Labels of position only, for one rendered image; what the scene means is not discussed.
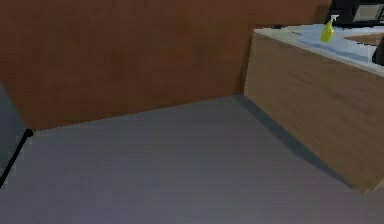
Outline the black microwave oven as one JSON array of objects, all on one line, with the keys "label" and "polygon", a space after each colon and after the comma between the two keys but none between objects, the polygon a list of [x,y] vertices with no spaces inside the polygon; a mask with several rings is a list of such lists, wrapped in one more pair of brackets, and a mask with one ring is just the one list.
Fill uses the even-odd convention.
[{"label": "black microwave oven", "polygon": [[384,0],[332,0],[325,23],[337,18],[335,27],[361,28],[384,26]]}]

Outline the black rounded appliance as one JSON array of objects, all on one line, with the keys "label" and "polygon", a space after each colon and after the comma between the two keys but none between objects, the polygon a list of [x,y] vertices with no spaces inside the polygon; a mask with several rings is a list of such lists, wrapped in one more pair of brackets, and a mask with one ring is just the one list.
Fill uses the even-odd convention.
[{"label": "black rounded appliance", "polygon": [[384,66],[384,36],[372,55],[372,62],[381,66]]}]

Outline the yellow spray bottle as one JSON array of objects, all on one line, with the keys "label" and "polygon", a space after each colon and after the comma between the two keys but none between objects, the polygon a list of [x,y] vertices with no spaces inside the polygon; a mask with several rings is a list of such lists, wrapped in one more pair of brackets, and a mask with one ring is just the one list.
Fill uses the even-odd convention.
[{"label": "yellow spray bottle", "polygon": [[337,20],[338,15],[331,15],[330,20],[324,25],[323,31],[320,36],[320,40],[322,42],[330,42],[333,35],[334,35],[334,29],[333,29],[333,23]]}]

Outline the wooden kitchen counter cabinet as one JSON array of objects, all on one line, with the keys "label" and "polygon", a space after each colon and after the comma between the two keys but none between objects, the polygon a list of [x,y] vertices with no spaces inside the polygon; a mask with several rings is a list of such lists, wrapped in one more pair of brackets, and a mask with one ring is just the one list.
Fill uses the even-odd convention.
[{"label": "wooden kitchen counter cabinet", "polygon": [[362,193],[384,188],[384,68],[343,38],[256,29],[244,95]]}]

